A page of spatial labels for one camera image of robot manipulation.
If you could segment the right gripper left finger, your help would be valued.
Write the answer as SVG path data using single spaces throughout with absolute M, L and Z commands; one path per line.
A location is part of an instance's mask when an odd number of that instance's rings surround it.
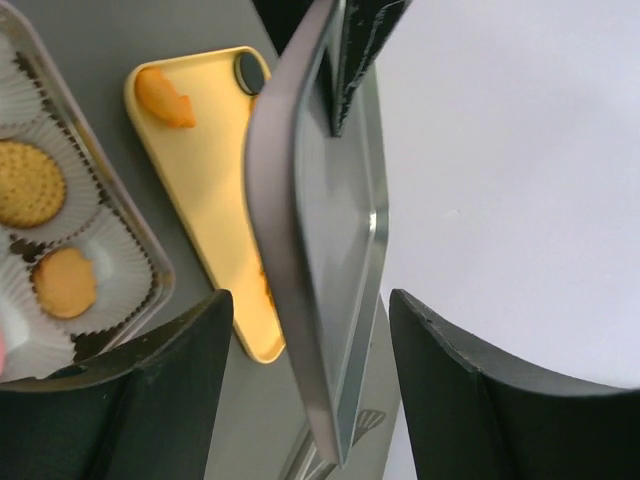
M 232 322 L 217 290 L 113 350 L 2 384 L 2 478 L 203 478 Z

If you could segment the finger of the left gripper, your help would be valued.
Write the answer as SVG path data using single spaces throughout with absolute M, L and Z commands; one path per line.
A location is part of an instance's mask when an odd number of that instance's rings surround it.
M 332 137 L 343 134 L 358 87 L 409 5 L 405 0 L 338 3 L 320 67 Z

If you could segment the tan dotted round cookie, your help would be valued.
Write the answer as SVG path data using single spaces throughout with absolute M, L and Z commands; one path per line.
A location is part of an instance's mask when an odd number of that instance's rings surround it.
M 52 220 L 66 201 L 58 164 L 39 148 L 1 141 L 1 223 L 29 229 Z

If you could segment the pink cookie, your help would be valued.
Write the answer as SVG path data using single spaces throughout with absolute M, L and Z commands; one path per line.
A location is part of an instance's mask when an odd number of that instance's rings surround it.
M 7 347 L 4 334 L 0 332 L 0 374 L 2 375 L 6 364 Z

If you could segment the silver tin lid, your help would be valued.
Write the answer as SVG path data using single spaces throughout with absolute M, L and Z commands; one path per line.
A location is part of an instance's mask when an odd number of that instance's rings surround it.
M 245 195 L 316 449 L 344 465 L 377 306 L 384 208 L 364 111 L 343 137 L 330 134 L 320 67 L 337 7 L 310 5 L 258 96 Z

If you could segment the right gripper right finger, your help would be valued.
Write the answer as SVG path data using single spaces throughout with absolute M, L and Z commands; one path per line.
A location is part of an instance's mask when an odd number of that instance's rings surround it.
M 389 320 L 418 478 L 638 478 L 638 390 L 527 362 L 402 289 Z

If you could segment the orange leaf cookie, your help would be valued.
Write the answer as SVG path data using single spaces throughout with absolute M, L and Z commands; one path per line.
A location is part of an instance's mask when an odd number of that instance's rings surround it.
M 32 281 L 43 310 L 58 319 L 76 318 L 97 300 L 93 263 L 75 247 L 43 257 L 33 270 Z

